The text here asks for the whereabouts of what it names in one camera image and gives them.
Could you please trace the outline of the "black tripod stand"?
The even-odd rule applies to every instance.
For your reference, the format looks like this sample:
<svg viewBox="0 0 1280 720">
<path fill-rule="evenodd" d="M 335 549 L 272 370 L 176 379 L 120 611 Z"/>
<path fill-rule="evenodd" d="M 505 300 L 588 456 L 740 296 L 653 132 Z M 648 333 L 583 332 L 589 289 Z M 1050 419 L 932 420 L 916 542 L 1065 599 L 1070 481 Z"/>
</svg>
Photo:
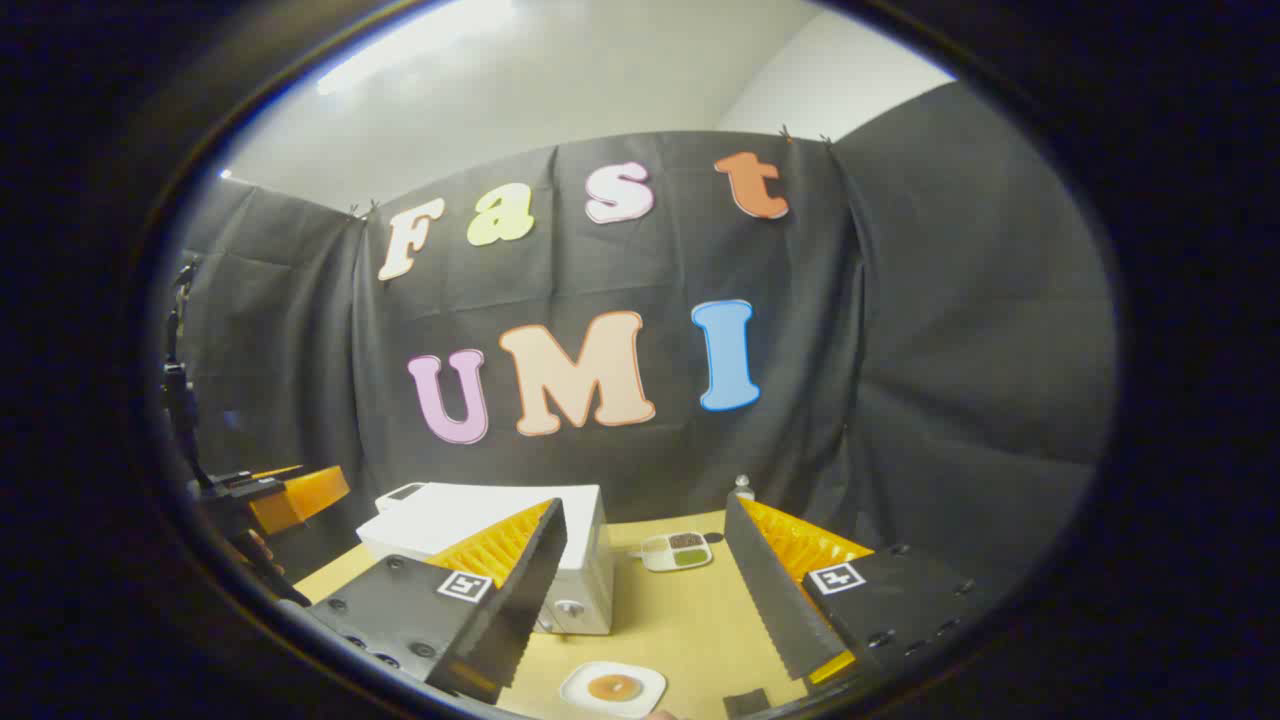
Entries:
<svg viewBox="0 0 1280 720">
<path fill-rule="evenodd" d="M 163 393 L 166 415 L 170 420 L 180 455 L 189 465 L 198 492 L 206 493 L 215 489 L 215 483 L 200 466 L 196 438 L 196 427 L 198 424 L 197 401 L 186 365 L 178 357 L 178 341 L 184 327 L 189 291 L 198 266 L 198 259 L 184 264 L 173 283 L 173 304 L 164 325 L 165 359 L 163 364 Z"/>
</svg>

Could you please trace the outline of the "white square plate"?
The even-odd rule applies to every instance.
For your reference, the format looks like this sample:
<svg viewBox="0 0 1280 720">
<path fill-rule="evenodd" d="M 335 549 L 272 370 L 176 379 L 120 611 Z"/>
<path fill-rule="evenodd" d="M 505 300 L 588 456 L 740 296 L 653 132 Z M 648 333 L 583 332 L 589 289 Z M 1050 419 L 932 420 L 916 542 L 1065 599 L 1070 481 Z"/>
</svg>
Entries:
<svg viewBox="0 0 1280 720">
<path fill-rule="evenodd" d="M 621 673 L 636 676 L 645 687 L 644 692 L 627 703 L 607 703 L 588 694 L 588 682 L 594 676 Z M 644 720 L 658 710 L 659 701 L 666 694 L 667 678 L 657 670 L 614 661 L 591 661 L 576 667 L 561 684 L 559 697 L 568 705 L 594 714 L 604 714 L 623 720 Z"/>
</svg>

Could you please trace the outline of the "white microwave oven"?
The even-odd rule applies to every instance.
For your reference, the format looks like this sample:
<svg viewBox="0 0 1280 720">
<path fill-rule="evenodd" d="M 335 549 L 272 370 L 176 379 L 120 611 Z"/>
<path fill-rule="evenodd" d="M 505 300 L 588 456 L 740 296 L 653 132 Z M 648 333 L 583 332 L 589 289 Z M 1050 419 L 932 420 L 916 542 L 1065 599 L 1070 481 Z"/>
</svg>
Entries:
<svg viewBox="0 0 1280 720">
<path fill-rule="evenodd" d="M 550 498 L 564 510 L 567 541 L 539 614 L 540 632 L 607 635 L 613 620 L 614 560 L 599 486 L 410 483 L 380 497 L 357 528 L 376 556 L 429 560 L 480 530 Z"/>
</svg>

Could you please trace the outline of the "black backdrop cloth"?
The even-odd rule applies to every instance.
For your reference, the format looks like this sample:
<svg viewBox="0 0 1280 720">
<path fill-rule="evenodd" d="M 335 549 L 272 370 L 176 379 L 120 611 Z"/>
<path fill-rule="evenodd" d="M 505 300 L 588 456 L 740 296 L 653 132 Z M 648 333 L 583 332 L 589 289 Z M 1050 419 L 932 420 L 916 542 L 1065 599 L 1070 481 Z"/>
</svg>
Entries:
<svg viewBox="0 0 1280 720">
<path fill-rule="evenodd" d="M 591 138 L 365 218 L 220 179 L 179 245 L 202 465 L 349 480 L 284 544 L 303 573 L 415 480 L 598 486 L 648 521 L 745 475 L 1005 588 L 1073 519 L 1114 407 L 1091 223 L 959 83 L 833 143 Z"/>
</svg>

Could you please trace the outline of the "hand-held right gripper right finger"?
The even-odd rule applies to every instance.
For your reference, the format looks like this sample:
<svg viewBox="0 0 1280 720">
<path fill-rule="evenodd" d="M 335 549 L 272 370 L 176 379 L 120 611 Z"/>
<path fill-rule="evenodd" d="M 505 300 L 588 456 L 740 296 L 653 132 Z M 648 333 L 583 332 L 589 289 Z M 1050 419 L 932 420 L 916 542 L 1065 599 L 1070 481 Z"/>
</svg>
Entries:
<svg viewBox="0 0 1280 720">
<path fill-rule="evenodd" d="M 911 673 L 1001 600 L 998 577 L 922 544 L 859 544 L 740 492 L 724 539 L 786 673 L 813 688 Z"/>
</svg>

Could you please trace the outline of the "white divided grain tray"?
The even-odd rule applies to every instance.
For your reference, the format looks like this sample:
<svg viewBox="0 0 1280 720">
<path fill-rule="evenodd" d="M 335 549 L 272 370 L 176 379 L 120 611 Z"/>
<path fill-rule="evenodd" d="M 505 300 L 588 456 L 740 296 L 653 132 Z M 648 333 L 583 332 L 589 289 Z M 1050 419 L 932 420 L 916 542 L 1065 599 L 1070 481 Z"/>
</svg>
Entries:
<svg viewBox="0 0 1280 720">
<path fill-rule="evenodd" d="M 646 538 L 639 557 L 648 571 L 662 573 L 704 566 L 714 555 L 704 534 L 680 532 Z"/>
</svg>

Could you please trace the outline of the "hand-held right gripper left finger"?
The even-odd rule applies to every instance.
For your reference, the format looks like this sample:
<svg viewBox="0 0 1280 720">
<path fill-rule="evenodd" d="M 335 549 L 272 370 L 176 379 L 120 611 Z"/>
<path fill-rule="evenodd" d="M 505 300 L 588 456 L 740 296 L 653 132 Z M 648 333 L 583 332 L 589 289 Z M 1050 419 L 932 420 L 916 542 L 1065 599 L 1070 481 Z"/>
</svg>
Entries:
<svg viewBox="0 0 1280 720">
<path fill-rule="evenodd" d="M 493 705 L 515 679 L 567 542 L 549 498 L 421 561 L 389 553 L 303 610 L 392 671 Z"/>
</svg>

